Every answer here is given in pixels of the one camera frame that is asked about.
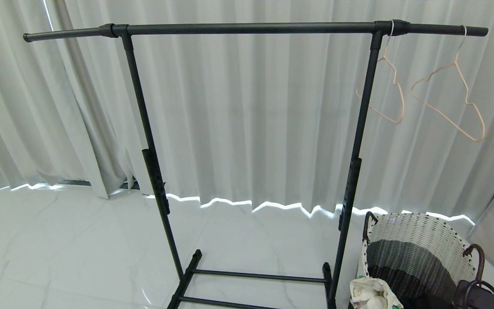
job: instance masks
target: vertical pole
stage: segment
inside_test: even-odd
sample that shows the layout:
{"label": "vertical pole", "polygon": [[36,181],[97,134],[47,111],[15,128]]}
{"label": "vertical pole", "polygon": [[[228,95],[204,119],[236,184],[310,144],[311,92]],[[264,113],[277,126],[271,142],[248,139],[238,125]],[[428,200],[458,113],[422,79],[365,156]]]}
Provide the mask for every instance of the vertical pole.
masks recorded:
{"label": "vertical pole", "polygon": [[346,184],[346,192],[344,194],[343,210],[341,213],[340,222],[340,238],[337,248],[337,258],[333,269],[331,282],[331,290],[327,296],[329,300],[334,301],[337,295],[337,285],[339,283],[340,268],[343,263],[344,250],[346,248],[346,238],[348,235],[349,222],[352,217],[353,199],[355,196],[355,188],[357,186],[357,178],[361,167],[361,159],[359,158],[359,150],[361,149],[361,139],[363,130],[365,129],[365,120],[367,119],[367,111],[369,109],[369,98],[373,88],[373,80],[377,68],[380,45],[382,44],[383,32],[377,31],[373,33],[371,40],[371,51],[369,54],[369,63],[367,65],[367,74],[365,75],[365,84],[363,86],[363,95],[361,97],[361,106],[359,108],[359,117],[357,119],[357,127],[355,128],[355,137],[353,140],[352,159],[350,161],[350,170],[348,174],[348,182]]}
{"label": "vertical pole", "polygon": [[151,187],[154,191],[155,201],[157,203],[157,208],[159,209],[159,215],[161,216],[161,221],[163,223],[163,229],[165,229],[165,235],[167,236],[167,242],[169,243],[169,248],[171,249],[171,254],[173,256],[173,262],[178,273],[178,278],[180,282],[184,281],[184,272],[182,272],[182,266],[180,263],[180,258],[178,258],[177,246],[175,239],[173,237],[173,232],[171,230],[171,224],[169,223],[169,201],[165,195],[165,188],[163,177],[161,176],[161,169],[159,167],[159,162],[157,160],[157,153],[155,151],[154,136],[151,133],[150,119],[148,117],[148,110],[146,109],[146,102],[144,99],[144,94],[142,93],[141,79],[139,77],[139,69],[137,68],[137,62],[135,60],[135,52],[133,50],[133,41],[131,40],[131,35],[123,33],[121,36],[123,41],[123,48],[125,49],[125,54],[127,55],[127,63],[129,64],[129,71],[131,72],[131,80],[135,88],[135,95],[137,97],[137,103],[139,104],[139,111],[142,119],[142,126],[145,131],[146,140],[148,142],[148,149],[144,149],[142,154],[145,159],[146,168],[148,170],[148,175],[150,177]]}

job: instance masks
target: white marble floor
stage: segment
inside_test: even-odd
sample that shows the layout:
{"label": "white marble floor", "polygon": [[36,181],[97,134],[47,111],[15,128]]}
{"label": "white marble floor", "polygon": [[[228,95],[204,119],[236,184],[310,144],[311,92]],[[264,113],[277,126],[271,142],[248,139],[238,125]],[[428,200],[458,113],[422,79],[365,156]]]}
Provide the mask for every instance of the white marble floor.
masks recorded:
{"label": "white marble floor", "polygon": [[[199,248],[199,268],[321,277],[334,263],[338,215],[310,218],[299,209],[170,199],[170,220],[183,268]],[[466,223],[455,222],[460,233]],[[361,216],[350,228],[337,292],[346,308],[347,283],[361,250]],[[494,284],[492,266],[486,279]],[[159,309],[178,285],[157,206],[138,191],[110,200],[89,187],[0,190],[0,309]],[[322,284],[196,275],[187,296],[253,305],[325,308]],[[208,308],[183,303],[181,308]]]}

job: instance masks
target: clothes rack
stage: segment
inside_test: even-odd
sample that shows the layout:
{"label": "clothes rack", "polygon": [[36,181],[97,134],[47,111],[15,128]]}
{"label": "clothes rack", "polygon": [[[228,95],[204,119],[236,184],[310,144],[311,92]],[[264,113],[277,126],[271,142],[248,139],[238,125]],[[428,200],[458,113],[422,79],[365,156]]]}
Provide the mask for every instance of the clothes rack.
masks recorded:
{"label": "clothes rack", "polygon": [[[454,25],[429,25],[429,24],[411,24],[403,20],[394,20],[394,31],[392,36],[405,35],[408,33],[427,33],[439,35],[466,35],[466,36],[486,36],[488,28],[470,27],[470,26],[454,26]],[[24,33],[23,38],[26,42],[42,41],[47,39],[67,39],[76,37],[90,36],[105,36],[111,38],[121,38],[123,48],[127,55],[127,62],[131,73],[131,80],[135,89],[137,104],[141,114],[142,126],[145,131],[148,149],[143,149],[142,154],[145,159],[146,168],[148,170],[151,187],[154,191],[155,200],[165,229],[165,235],[169,243],[173,262],[179,277],[178,288],[176,289],[167,309],[176,309],[181,302],[202,303],[206,305],[215,305],[230,308],[241,309],[271,309],[269,307],[247,305],[242,303],[229,303],[218,300],[200,299],[194,297],[185,297],[188,284],[192,280],[194,274],[198,275],[214,275],[214,276],[235,276],[245,278],[259,278],[269,280],[289,280],[308,283],[323,283],[325,287],[325,298],[327,309],[336,309],[335,295],[337,293],[337,284],[339,281],[341,264],[346,246],[346,238],[348,234],[350,219],[352,215],[353,201],[355,197],[355,188],[359,178],[359,170],[361,168],[361,158],[359,158],[359,150],[365,128],[365,120],[367,119],[367,111],[369,106],[369,98],[373,88],[373,80],[378,61],[379,50],[382,44],[384,35],[390,35],[392,31],[392,21],[374,21],[362,23],[253,23],[253,24],[167,24],[167,25],[126,25],[126,24],[105,24],[96,28],[74,29],[52,31],[47,33]],[[349,173],[345,188],[343,208],[339,220],[339,244],[337,248],[337,256],[333,273],[327,262],[323,264],[323,278],[306,278],[299,276],[277,276],[269,274],[256,273],[239,273],[239,272],[224,272],[219,270],[199,270],[198,263],[202,258],[202,251],[197,249],[190,265],[184,272],[180,263],[177,252],[177,247],[171,225],[169,223],[169,202],[165,194],[163,177],[157,160],[154,137],[151,133],[151,126],[146,109],[145,98],[142,92],[139,70],[135,60],[133,50],[133,35],[180,35],[180,34],[269,34],[269,33],[370,33],[372,39],[370,43],[370,54],[367,65],[367,74],[363,86],[361,105],[359,107],[359,116],[357,127],[355,129],[355,137],[352,147],[352,156],[349,164]]]}

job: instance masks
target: hanger hook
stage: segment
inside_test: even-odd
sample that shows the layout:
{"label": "hanger hook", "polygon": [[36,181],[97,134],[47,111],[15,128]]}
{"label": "hanger hook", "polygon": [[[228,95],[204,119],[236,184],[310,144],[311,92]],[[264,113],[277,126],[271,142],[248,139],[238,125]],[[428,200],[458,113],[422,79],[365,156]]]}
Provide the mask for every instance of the hanger hook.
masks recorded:
{"label": "hanger hook", "polygon": [[390,38],[392,38],[392,35],[394,34],[394,20],[390,19],[390,21],[392,22],[392,30],[390,30],[390,35],[388,36],[388,40],[386,41],[385,48],[388,48],[388,43],[390,42]]}
{"label": "hanger hook", "polygon": [[465,25],[461,25],[461,26],[463,26],[463,27],[464,27],[464,37],[462,38],[462,42],[461,42],[461,44],[458,46],[458,49],[457,49],[457,54],[458,54],[458,52],[461,50],[461,46],[464,44],[464,41],[465,41],[465,39],[466,39],[466,34],[467,34],[466,26],[465,26]]}

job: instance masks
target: gray woven section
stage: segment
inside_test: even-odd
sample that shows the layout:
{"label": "gray woven section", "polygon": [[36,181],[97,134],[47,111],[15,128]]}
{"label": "gray woven section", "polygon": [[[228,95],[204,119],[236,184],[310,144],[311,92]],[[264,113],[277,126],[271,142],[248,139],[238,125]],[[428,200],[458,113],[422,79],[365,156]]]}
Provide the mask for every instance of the gray woven section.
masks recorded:
{"label": "gray woven section", "polygon": [[397,240],[371,242],[367,264],[369,275],[386,281],[398,297],[431,294],[453,301],[456,283],[426,248]]}

